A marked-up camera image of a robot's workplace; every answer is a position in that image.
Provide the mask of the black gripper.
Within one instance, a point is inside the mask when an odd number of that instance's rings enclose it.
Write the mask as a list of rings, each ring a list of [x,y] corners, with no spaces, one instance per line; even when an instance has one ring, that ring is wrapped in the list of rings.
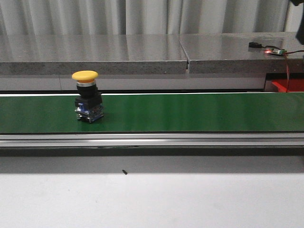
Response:
[[[299,6],[304,3],[304,0],[290,0],[294,6]],[[302,14],[302,19],[298,32],[296,34],[297,40],[303,45],[304,44],[304,14]]]

